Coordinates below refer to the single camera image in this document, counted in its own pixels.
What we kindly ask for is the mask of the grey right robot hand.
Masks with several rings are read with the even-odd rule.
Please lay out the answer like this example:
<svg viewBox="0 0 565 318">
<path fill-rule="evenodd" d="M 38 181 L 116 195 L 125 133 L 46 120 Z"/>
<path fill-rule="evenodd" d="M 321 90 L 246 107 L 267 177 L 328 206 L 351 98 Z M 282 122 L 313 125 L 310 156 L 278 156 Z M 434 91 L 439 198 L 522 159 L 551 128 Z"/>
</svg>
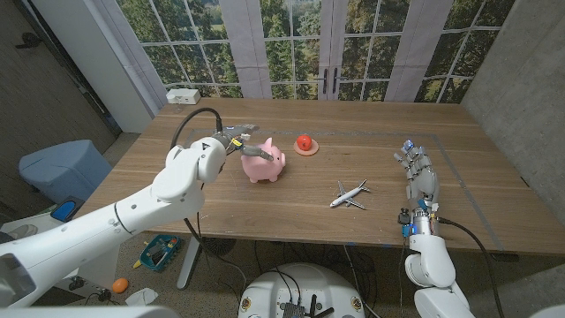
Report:
<svg viewBox="0 0 565 318">
<path fill-rule="evenodd" d="M 406 195 L 411 209 L 418 208 L 420 200 L 431 207 L 438 202 L 440 183 L 430 157 L 423 147 L 416 147 L 411 140 L 404 142 L 401 151 L 402 154 L 394 154 L 394 158 L 406 172 Z"/>
</svg>

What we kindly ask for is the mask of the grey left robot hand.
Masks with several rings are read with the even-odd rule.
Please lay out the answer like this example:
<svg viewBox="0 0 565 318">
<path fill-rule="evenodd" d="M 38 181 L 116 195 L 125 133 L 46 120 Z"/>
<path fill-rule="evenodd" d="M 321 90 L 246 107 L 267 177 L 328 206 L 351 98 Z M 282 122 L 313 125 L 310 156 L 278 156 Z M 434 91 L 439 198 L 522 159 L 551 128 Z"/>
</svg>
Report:
<svg viewBox="0 0 565 318">
<path fill-rule="evenodd" d="M 274 157 L 260 147 L 245 145 L 250 136 L 259 128 L 258 125 L 252 124 L 225 126 L 221 131 L 216 132 L 213 138 L 219 140 L 225 146 L 227 154 L 237 150 L 243 155 L 273 161 Z"/>
</svg>

